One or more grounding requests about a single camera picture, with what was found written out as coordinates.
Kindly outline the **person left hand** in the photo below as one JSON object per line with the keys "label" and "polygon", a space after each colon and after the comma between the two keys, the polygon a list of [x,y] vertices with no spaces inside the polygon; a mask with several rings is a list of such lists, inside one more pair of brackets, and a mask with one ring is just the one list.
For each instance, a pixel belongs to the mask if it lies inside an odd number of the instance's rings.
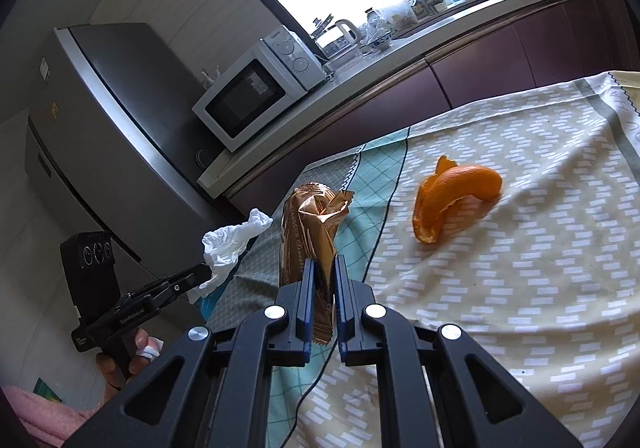
{"label": "person left hand", "polygon": [[148,367],[160,353],[165,342],[149,335],[142,328],[127,333],[122,339],[122,351],[114,352],[116,358],[105,352],[96,354],[98,367],[105,383],[105,395],[111,397]]}

